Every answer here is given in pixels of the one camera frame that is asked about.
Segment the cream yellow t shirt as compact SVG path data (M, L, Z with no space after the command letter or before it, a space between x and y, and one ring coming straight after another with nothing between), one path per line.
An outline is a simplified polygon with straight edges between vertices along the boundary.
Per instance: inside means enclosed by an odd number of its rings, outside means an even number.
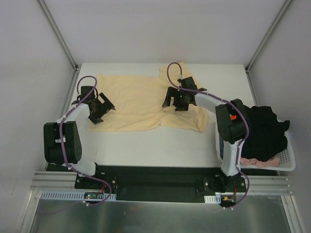
M187 66L162 66L159 76L97 75L97 90L104 93L115 109L105 114L103 122L90 123L89 132L115 133L147 131L158 126L204 132L209 122L206 109L190 105L188 111L163 107L168 87L178 84L178 77L191 76Z

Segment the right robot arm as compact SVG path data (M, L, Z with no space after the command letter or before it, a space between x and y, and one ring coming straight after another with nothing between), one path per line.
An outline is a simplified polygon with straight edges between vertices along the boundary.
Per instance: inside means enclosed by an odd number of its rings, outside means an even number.
M236 186L241 176L242 146L249 136L248 116L240 99L225 100L204 88L197 88L193 77L179 77L179 85L168 78L168 87L162 107L173 105L176 111L187 111L189 105L205 108L216 115L219 137L223 141L221 174L216 184L223 191L230 191Z

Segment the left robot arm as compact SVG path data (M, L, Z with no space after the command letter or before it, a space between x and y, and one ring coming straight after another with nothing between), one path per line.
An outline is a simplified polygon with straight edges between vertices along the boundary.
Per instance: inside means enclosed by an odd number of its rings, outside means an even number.
M97 164L85 157L88 150L82 146L80 138L82 125L100 125L102 117L110 110L115 110L115 106L93 86L82 86L80 95L71 105L73 111L43 126L45 160L74 169L80 176L87 175L87 185L97 189L102 185L103 178L96 173Z

